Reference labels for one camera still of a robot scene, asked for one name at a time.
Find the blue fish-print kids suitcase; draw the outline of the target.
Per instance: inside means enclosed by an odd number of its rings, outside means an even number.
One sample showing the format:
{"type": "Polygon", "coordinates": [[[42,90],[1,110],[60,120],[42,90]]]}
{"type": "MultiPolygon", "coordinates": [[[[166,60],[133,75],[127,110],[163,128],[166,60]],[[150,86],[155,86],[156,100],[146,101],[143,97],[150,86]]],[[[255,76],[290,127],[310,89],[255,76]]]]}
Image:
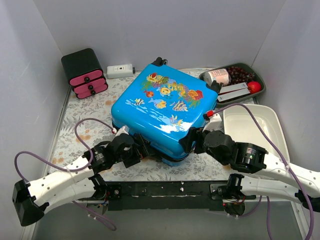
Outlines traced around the blue fish-print kids suitcase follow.
{"type": "Polygon", "coordinates": [[[147,65],[113,104],[111,119],[114,128],[141,134],[164,163],[179,166],[191,153],[179,140],[191,127],[205,126],[203,114],[215,108],[221,84],[208,85],[167,63],[158,57],[147,65]]]}

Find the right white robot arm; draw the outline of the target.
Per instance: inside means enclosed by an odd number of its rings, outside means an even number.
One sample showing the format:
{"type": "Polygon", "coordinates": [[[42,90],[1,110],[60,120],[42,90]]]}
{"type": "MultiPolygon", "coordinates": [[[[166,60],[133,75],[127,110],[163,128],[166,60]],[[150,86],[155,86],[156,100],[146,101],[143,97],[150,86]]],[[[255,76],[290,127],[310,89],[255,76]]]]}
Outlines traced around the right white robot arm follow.
{"type": "Polygon", "coordinates": [[[320,211],[320,174],[284,160],[252,143],[235,142],[219,130],[192,127],[179,140],[184,150],[206,153],[235,173],[227,184],[218,187],[222,198],[267,196],[302,204],[306,209],[320,211]]]}

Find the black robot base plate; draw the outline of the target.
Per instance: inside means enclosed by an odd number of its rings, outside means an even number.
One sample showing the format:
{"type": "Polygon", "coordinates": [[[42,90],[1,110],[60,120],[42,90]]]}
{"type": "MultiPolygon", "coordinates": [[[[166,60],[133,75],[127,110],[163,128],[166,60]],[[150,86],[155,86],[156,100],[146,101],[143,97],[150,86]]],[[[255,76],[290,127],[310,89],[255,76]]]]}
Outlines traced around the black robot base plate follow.
{"type": "Polygon", "coordinates": [[[101,198],[91,196],[85,200],[104,203],[109,211],[204,209],[241,216],[245,201],[254,200],[256,195],[227,192],[227,185],[226,180],[109,181],[101,198]]]}

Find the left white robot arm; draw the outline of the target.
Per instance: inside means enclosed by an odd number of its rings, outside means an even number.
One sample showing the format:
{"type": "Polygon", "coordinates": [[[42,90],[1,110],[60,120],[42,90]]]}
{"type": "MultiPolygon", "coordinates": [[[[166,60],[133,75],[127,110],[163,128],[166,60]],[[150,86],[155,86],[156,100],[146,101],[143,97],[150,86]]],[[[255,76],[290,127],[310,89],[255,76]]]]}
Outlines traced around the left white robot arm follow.
{"type": "Polygon", "coordinates": [[[12,202],[20,225],[32,225],[45,213],[72,201],[106,199],[111,190],[100,174],[102,171],[120,162],[129,168],[152,154],[150,142],[140,134],[121,133],[86,151],[60,171],[30,182],[16,182],[12,202]]]}

